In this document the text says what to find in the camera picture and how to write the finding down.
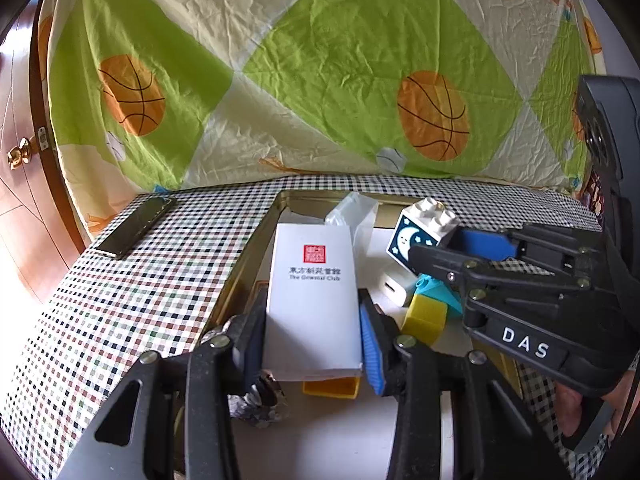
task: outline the yellow tray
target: yellow tray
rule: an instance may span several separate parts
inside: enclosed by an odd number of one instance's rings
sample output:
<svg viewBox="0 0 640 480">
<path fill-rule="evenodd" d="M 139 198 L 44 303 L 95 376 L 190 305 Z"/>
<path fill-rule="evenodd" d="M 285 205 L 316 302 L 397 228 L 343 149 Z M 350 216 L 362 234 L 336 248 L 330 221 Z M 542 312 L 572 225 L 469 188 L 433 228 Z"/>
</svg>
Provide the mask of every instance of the yellow tray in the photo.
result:
<svg viewBox="0 0 640 480">
<path fill-rule="evenodd" d="M 275 232 L 278 218 L 287 207 L 300 215 L 324 218 L 347 194 L 348 191 L 338 190 L 286 190 L 278 193 L 226 279 L 201 337 L 213 327 L 224 324 L 231 316 L 242 314 L 248 307 L 248 299 L 262 263 L 262 257 Z M 416 202 L 416 197 L 364 194 L 380 203 L 375 223 L 375 227 L 379 228 L 393 229 L 402 209 Z M 477 341 L 472 340 L 472 345 L 486 352 L 489 359 L 522 398 L 522 387 L 515 361 Z"/>
</svg>

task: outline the bedsheet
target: bedsheet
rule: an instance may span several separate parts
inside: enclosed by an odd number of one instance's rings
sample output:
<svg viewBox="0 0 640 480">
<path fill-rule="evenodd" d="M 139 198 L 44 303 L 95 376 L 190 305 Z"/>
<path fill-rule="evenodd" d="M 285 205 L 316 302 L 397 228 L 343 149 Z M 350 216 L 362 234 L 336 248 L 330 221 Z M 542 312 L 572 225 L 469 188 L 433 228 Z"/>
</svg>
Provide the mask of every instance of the bedsheet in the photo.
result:
<svg viewBox="0 0 640 480">
<path fill-rule="evenodd" d="M 553 191 L 402 176 L 288 176 L 256 184 L 172 193 L 178 203 L 130 255 L 113 261 L 87 249 L 69 270 L 36 326 L 25 334 L 8 394 L 0 399 L 2 430 L 38 479 L 55 478 L 101 402 L 141 352 L 163 356 L 194 348 L 242 248 L 277 193 L 345 189 L 433 196 L 463 226 L 520 228 L 523 222 L 599 229 L 593 213 Z M 146 200 L 135 199 L 94 242 Z M 526 270 L 517 260 L 505 267 Z M 526 401 L 576 478 L 586 478 L 606 450 L 562 449 L 552 383 L 531 370 Z"/>
<path fill-rule="evenodd" d="M 92 235 L 140 192 L 287 173 L 580 189 L 580 0 L 45 0 L 39 48 Z"/>
</svg>

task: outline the basketball print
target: basketball print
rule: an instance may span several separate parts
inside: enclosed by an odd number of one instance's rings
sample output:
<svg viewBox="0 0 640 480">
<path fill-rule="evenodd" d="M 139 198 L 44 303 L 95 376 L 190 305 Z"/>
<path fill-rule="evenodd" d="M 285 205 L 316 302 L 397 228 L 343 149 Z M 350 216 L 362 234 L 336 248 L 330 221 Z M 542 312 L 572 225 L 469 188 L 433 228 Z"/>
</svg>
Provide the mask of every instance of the basketball print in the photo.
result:
<svg viewBox="0 0 640 480">
<path fill-rule="evenodd" d="M 100 63 L 102 95 L 111 115 L 127 133 L 150 134 L 164 117 L 164 96 L 151 71 L 141 61 L 120 54 Z"/>
<path fill-rule="evenodd" d="M 398 114 L 406 138 L 421 155 L 445 161 L 465 149 L 466 103 L 441 74 L 421 70 L 405 77 L 398 91 Z"/>
<path fill-rule="evenodd" d="M 574 134 L 578 140 L 584 140 L 584 126 L 578 117 L 578 92 L 574 92 L 574 106 L 571 108 L 571 122 L 574 127 Z"/>
</svg>

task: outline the screw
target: screw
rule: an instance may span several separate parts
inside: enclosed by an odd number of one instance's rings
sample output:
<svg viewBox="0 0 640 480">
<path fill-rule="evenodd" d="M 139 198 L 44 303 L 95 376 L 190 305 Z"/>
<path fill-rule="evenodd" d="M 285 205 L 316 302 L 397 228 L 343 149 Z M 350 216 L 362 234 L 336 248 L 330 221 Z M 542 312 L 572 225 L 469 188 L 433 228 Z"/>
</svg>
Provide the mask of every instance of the screw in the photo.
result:
<svg viewBox="0 0 640 480">
<path fill-rule="evenodd" d="M 472 288 L 469 291 L 469 297 L 472 300 L 484 300 L 486 298 L 486 292 L 482 288 Z"/>
<path fill-rule="evenodd" d="M 415 346 L 416 343 L 417 341 L 412 335 L 402 334 L 396 337 L 396 344 L 400 348 L 411 348 L 412 346 Z"/>
<path fill-rule="evenodd" d="M 143 365 L 155 363 L 158 360 L 158 352 L 147 350 L 146 352 L 142 352 L 138 359 Z"/>
<path fill-rule="evenodd" d="M 486 354 L 482 350 L 472 350 L 469 352 L 471 364 L 483 365 L 486 362 Z"/>
<path fill-rule="evenodd" d="M 231 339 L 229 339 L 228 335 L 218 334 L 217 336 L 213 336 L 209 344 L 213 346 L 213 348 L 224 348 L 226 345 L 231 343 Z"/>
</svg>

